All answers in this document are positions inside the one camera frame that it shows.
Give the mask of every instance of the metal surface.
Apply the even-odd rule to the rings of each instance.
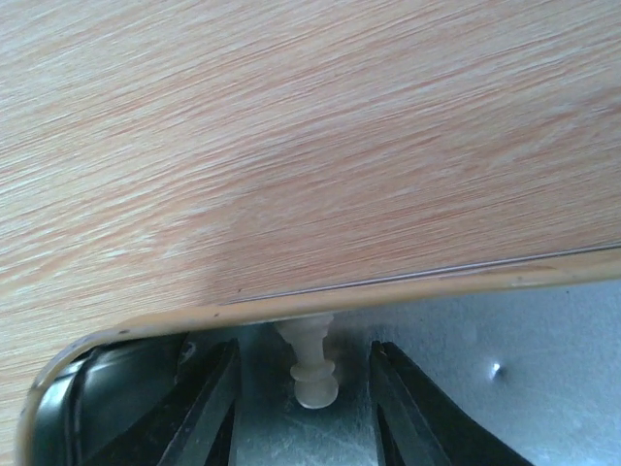
[[[288,374],[293,351],[271,324],[207,331],[194,338],[197,348],[230,338],[240,341],[241,466],[376,465],[367,386],[373,340],[399,345],[469,416],[536,465],[614,466],[621,464],[619,335],[620,282],[337,314],[325,353],[337,363],[341,390],[334,405],[318,411],[297,405]],[[169,347],[179,344],[172,339]],[[163,355],[144,360],[144,371],[161,368],[154,398],[172,382],[174,362]],[[97,374],[104,372],[102,367]],[[50,413],[67,391],[68,377],[44,399],[39,416],[44,427],[53,425]],[[98,386],[114,394],[103,380]],[[148,393],[147,387],[142,390]],[[109,407],[126,406],[122,398],[108,398]],[[88,396],[84,403],[99,407]],[[111,425],[118,412],[100,407],[97,415],[93,410],[93,416]]]

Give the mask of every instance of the wooden board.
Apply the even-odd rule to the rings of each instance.
[[[0,63],[3,462],[145,310],[621,239],[617,2],[14,0]]]

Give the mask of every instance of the wood grain surface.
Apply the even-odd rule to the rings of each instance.
[[[0,6],[0,462],[146,310],[621,239],[621,4]]]

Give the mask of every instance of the light wood laminate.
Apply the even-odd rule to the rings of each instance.
[[[0,461],[145,311],[621,239],[619,76],[607,0],[3,2]]]

